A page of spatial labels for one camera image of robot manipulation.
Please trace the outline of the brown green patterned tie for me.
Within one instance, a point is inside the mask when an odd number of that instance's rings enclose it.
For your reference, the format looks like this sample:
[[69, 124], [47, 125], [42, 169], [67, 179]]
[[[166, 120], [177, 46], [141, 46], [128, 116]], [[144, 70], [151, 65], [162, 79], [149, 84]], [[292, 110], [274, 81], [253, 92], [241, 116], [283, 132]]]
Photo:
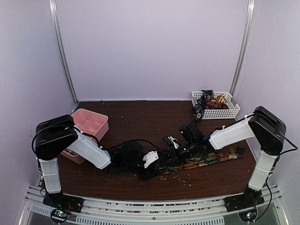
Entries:
[[164, 166], [159, 168], [160, 174], [175, 173], [178, 171], [192, 170], [203, 166], [214, 165], [242, 158], [246, 149], [241, 146], [225, 147], [217, 153], [210, 153], [207, 156], [192, 157], [185, 164], [176, 166]]

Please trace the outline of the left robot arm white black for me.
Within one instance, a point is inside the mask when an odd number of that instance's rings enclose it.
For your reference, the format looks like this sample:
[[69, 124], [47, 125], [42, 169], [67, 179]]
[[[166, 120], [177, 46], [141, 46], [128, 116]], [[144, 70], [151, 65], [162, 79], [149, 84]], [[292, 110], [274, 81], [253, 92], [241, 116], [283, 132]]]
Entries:
[[41, 169], [45, 196], [57, 208], [65, 207], [68, 202], [61, 189], [57, 162], [58, 155], [64, 150], [75, 152], [105, 173], [132, 172], [144, 180], [154, 176], [155, 163], [162, 152], [160, 147], [143, 139], [104, 148], [94, 135], [76, 126], [68, 114], [38, 124], [31, 148]]

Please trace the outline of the right arm base board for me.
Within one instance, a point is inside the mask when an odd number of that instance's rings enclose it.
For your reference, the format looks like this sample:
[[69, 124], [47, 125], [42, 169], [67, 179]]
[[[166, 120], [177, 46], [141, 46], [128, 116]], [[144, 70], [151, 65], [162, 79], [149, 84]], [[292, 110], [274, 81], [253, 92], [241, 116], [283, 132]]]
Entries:
[[227, 212], [237, 212], [243, 222], [250, 223], [258, 217], [257, 206], [264, 203], [264, 198], [262, 196], [246, 197], [240, 194], [226, 197], [224, 203]]

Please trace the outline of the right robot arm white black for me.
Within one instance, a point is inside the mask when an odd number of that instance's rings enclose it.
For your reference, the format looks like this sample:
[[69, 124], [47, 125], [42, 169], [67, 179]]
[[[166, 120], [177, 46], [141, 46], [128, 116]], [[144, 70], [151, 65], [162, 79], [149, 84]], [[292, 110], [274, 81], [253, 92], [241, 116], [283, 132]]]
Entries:
[[208, 135], [204, 135], [192, 124], [182, 126], [180, 133], [186, 144], [179, 144], [172, 136], [167, 136], [165, 141], [174, 149], [176, 158], [181, 162], [185, 162], [196, 153], [203, 155], [217, 153], [241, 141], [256, 143], [251, 147], [251, 150], [257, 152], [256, 165], [240, 197], [240, 203], [250, 207], [258, 200], [259, 193], [283, 150], [286, 125], [268, 109], [258, 106], [250, 115], [231, 125], [216, 129]]

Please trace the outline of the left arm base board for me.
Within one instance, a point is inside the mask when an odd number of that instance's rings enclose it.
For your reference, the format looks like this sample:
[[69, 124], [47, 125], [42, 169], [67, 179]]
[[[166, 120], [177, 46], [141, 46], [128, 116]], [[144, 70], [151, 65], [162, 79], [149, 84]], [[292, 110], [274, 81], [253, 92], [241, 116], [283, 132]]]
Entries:
[[43, 199], [43, 204], [53, 207], [50, 218], [53, 222], [66, 222], [72, 213], [80, 213], [84, 200], [69, 195], [49, 195]]

